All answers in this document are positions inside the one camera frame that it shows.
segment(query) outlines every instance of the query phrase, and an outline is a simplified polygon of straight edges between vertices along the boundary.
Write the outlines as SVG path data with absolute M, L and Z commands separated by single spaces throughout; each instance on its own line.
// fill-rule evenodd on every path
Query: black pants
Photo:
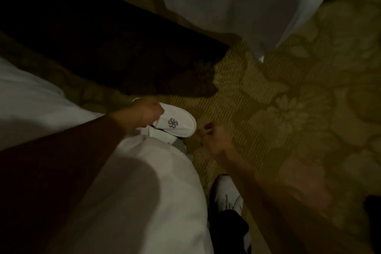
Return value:
M 212 238 L 215 254 L 247 254 L 243 237 L 249 232 L 249 225 L 234 210 L 225 210 L 216 215 L 210 224 L 210 237 Z

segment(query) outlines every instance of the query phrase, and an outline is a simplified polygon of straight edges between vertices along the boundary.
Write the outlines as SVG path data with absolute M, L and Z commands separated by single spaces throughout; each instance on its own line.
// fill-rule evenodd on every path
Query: hand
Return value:
M 152 125 L 164 113 L 164 109 L 155 98 L 142 97 L 137 99 L 128 108 L 111 113 L 117 123 L 129 132 L 137 127 Z
M 210 131 L 198 130 L 197 136 L 214 159 L 219 161 L 226 150 L 234 150 L 232 140 L 222 126 L 210 122 L 204 129 Z
M 155 98 L 142 97 L 135 100 L 130 110 L 137 114 L 137 127 L 152 125 L 164 113 L 164 109 Z

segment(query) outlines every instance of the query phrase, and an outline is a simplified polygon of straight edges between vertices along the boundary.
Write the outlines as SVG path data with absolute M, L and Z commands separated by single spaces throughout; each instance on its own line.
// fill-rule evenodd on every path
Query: floor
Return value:
M 118 0 L 2 3 L 1 56 L 91 111 L 149 94 L 200 126 L 216 120 L 305 221 L 347 253 L 370 253 L 362 203 L 381 194 L 381 0 L 324 3 L 263 64 L 244 42 L 228 49 Z M 222 169 L 185 143 L 208 195 Z

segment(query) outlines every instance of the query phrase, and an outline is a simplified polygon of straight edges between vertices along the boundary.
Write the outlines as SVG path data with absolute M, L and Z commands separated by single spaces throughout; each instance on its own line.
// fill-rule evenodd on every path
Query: floral carpet pattern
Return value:
M 137 96 L 78 77 L 6 34 L 0 35 L 0 54 L 88 110 L 106 113 Z M 224 125 L 265 177 L 289 187 L 371 253 L 363 202 L 381 194 L 381 0 L 324 3 L 263 64 L 243 42 L 220 62 L 191 64 L 171 83 L 197 77 L 203 92 L 210 86 L 203 81 L 212 79 L 217 90 L 195 96 L 157 91 L 157 98 L 186 109 L 199 126 L 211 120 Z M 208 194 L 222 169 L 196 139 L 185 142 Z

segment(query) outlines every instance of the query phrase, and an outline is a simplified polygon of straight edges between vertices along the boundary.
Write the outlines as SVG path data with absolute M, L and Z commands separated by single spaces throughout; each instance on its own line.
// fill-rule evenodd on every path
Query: person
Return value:
M 250 253 L 243 201 L 274 254 L 307 252 L 217 123 L 197 131 L 227 173 L 212 187 L 208 230 L 190 160 L 133 133 L 163 114 L 156 99 L 92 113 L 2 58 L 0 88 L 1 252 Z

